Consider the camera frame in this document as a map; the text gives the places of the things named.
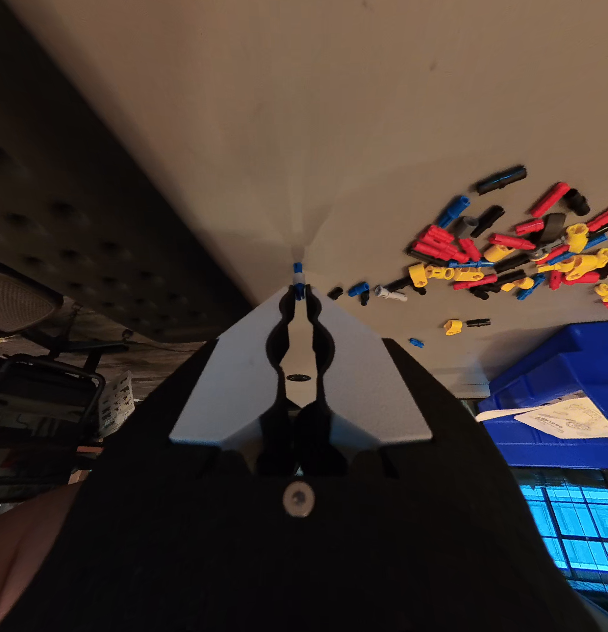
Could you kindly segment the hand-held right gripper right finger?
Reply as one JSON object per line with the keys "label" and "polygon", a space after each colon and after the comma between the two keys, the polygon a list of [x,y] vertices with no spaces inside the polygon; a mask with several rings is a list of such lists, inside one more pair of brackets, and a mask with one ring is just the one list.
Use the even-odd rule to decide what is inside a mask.
{"label": "hand-held right gripper right finger", "polygon": [[346,455],[431,441],[430,430],[383,339],[337,302],[307,289],[316,402],[329,440]]}

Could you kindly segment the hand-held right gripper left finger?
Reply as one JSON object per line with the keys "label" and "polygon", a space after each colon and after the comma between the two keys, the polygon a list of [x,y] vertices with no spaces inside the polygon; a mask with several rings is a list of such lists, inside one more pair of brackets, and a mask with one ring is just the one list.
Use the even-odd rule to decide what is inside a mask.
{"label": "hand-held right gripper left finger", "polygon": [[170,441],[268,453],[292,446],[284,371],[292,287],[282,288],[221,334],[170,431]]}

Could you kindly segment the pile of small coloured pins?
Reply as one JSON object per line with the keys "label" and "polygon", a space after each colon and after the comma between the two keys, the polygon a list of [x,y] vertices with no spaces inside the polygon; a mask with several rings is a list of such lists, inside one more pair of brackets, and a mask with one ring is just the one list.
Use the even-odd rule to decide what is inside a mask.
{"label": "pile of small coloured pins", "polygon": [[595,282],[543,281],[535,255],[547,228],[556,239],[608,209],[608,160],[526,162],[527,177],[479,195],[487,175],[462,160],[379,174],[326,168],[316,248],[336,304],[382,337],[425,355],[522,353],[568,324],[608,321]]}

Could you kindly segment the person's right forearm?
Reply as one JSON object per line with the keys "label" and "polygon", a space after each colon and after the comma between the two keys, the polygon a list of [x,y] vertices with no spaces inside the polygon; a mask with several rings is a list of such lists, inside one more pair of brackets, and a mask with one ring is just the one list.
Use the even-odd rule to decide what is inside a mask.
{"label": "person's right forearm", "polygon": [[0,515],[0,622],[47,557],[82,484],[62,486]]}

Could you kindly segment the grey desk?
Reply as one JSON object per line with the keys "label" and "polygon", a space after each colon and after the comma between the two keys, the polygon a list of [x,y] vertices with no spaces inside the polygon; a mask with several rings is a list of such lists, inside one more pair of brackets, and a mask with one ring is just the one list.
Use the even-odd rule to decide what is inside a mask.
{"label": "grey desk", "polygon": [[608,1],[8,1],[261,303],[403,276],[449,202],[608,208]]}

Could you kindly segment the printed paper sheet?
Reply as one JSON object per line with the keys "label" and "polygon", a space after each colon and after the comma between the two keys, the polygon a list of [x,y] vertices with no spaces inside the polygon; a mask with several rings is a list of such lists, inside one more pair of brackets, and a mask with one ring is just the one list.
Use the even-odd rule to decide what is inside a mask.
{"label": "printed paper sheet", "polygon": [[98,402],[98,433],[105,439],[117,432],[135,410],[132,372],[125,371],[106,384]]}

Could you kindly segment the blue plastic bin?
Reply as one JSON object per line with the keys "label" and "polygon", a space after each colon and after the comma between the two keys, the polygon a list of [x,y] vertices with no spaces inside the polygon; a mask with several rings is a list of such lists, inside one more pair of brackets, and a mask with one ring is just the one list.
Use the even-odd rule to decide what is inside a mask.
{"label": "blue plastic bin", "polygon": [[[532,407],[580,391],[608,419],[608,321],[562,328],[492,379],[478,409]],[[608,438],[560,439],[512,416],[483,425],[510,466],[608,470]]]}

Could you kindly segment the black office chair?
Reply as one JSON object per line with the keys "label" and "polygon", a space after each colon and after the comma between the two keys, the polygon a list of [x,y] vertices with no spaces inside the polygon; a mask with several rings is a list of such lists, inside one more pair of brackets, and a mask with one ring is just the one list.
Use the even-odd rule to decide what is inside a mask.
{"label": "black office chair", "polygon": [[46,350],[0,356],[0,504],[68,483],[106,385],[95,371],[102,352],[94,346],[85,344],[84,368],[57,360],[71,351],[79,307],[59,335],[38,329],[63,303],[59,293],[0,264],[0,337],[20,335]]}

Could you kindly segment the crumpled white paper bags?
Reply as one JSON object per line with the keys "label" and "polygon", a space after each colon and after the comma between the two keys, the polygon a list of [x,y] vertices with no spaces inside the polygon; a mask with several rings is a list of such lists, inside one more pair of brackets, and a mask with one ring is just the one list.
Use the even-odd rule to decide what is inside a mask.
{"label": "crumpled white paper bags", "polygon": [[608,438],[607,417],[583,391],[543,405],[481,412],[475,419],[485,423],[508,416],[560,439]]}

